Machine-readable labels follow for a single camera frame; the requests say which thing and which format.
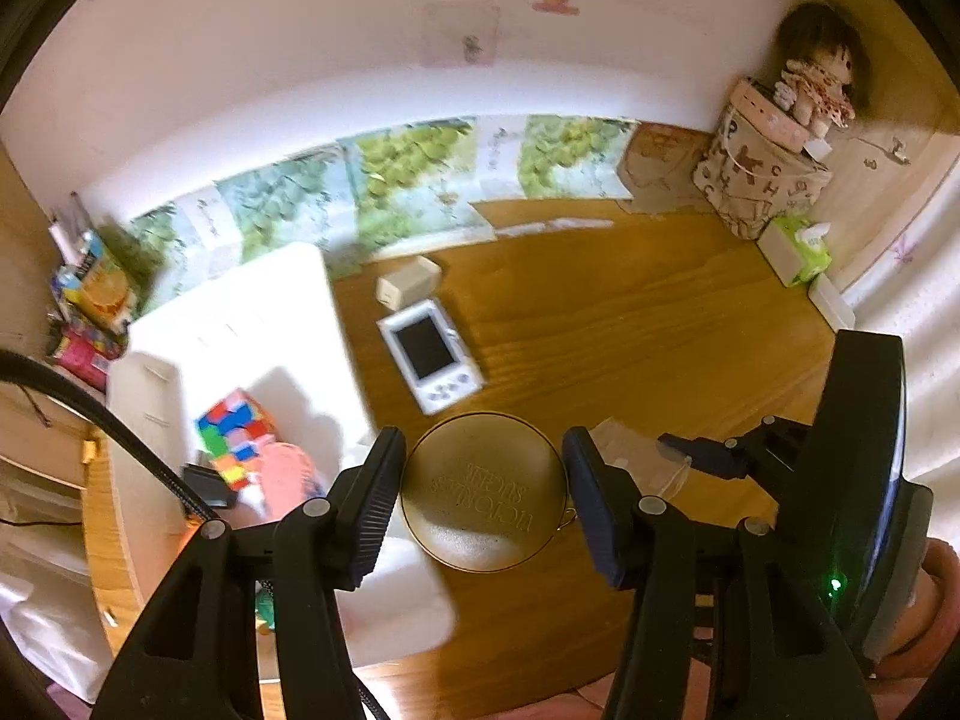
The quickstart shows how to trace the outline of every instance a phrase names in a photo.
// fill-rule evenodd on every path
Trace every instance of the wood grain surface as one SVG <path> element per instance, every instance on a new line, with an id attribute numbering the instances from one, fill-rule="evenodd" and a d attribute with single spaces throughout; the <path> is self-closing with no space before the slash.
<path id="1" fill-rule="evenodd" d="M 832 332 L 804 290 L 781 287 L 757 247 L 736 240 L 714 215 L 624 215 L 607 201 L 482 210 L 498 225 L 594 215 L 615 218 L 616 226 L 431 255 L 445 274 L 438 298 L 488 381 L 433 418 L 419 412 L 376 329 L 384 316 L 373 299 L 376 276 L 400 262 L 337 282 L 355 368 L 379 426 L 397 425 L 412 442 L 453 413 L 502 410 L 558 442 L 569 426 L 608 416 L 650 436 L 709 437 L 745 431 L 765 413 L 812 418 Z M 109 469 L 100 459 L 88 473 L 91 571 L 98 600 L 121 623 L 117 645 L 136 605 Z M 752 482 L 697 472 L 674 503 L 725 525 L 775 511 Z M 632 597 L 607 589 L 593 571 L 578 525 L 500 574 L 438 569 L 458 611 L 453 638 L 361 675 L 395 720 L 467 720 L 583 685 L 616 665 Z M 280 719 L 280 688 L 262 692 L 267 717 Z"/>

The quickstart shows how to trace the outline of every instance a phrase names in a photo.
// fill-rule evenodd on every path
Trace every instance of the white power strip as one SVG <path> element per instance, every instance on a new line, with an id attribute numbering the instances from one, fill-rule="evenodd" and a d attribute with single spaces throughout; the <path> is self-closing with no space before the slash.
<path id="1" fill-rule="evenodd" d="M 840 290 L 834 287 L 833 282 L 827 278 L 827 274 L 820 274 L 813 279 L 808 295 L 834 332 L 853 330 L 856 325 L 853 309 L 846 300 L 843 300 Z"/>

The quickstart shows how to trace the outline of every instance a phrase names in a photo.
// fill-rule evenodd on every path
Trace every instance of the black cable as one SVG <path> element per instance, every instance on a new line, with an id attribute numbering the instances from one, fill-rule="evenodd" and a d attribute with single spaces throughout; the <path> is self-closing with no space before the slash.
<path id="1" fill-rule="evenodd" d="M 357 675 L 354 674 L 353 678 L 357 680 L 357 692 L 360 694 L 360 701 L 363 702 L 364 707 L 370 710 L 374 720 L 390 720 L 390 715 L 381 707 L 380 702 L 373 696 L 370 689 L 361 682 Z"/>
<path id="2" fill-rule="evenodd" d="M 203 501 L 203 498 L 184 484 L 171 469 L 168 469 L 150 447 L 137 437 L 136 433 L 102 403 L 98 403 L 71 381 L 67 381 L 56 370 L 51 370 L 46 365 L 24 357 L 22 354 L 0 349 L 0 381 L 28 386 L 69 406 L 126 449 L 133 459 L 157 477 L 167 490 L 174 493 L 189 512 L 203 521 L 217 519 L 216 512 Z"/>
<path id="3" fill-rule="evenodd" d="M 54 525 L 65 528 L 76 528 L 83 525 L 83 522 L 52 522 L 51 520 L 40 519 L 36 522 L 13 522 L 10 519 L 0 517 L 0 525 L 10 525 L 13 528 L 32 528 L 35 525 Z"/>

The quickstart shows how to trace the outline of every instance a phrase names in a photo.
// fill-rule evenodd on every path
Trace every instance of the clear plastic bag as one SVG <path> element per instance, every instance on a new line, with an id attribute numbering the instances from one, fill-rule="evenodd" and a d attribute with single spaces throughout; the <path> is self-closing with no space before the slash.
<path id="1" fill-rule="evenodd" d="M 686 481 L 690 457 L 648 439 L 613 418 L 590 431 L 604 463 L 625 469 L 644 495 L 670 500 Z"/>
<path id="2" fill-rule="evenodd" d="M 0 517 L 74 521 L 53 483 L 0 461 Z M 80 528 L 0 524 L 0 618 L 31 664 L 89 703 L 112 663 L 100 623 Z"/>

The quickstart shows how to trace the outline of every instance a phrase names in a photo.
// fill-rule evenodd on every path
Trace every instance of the pink package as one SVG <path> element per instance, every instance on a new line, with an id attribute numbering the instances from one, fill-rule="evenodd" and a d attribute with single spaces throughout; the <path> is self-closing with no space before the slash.
<path id="1" fill-rule="evenodd" d="M 260 486 L 270 521 L 283 519 L 308 498 L 323 494 L 317 469 L 304 450 L 291 443 L 264 446 L 260 455 Z"/>

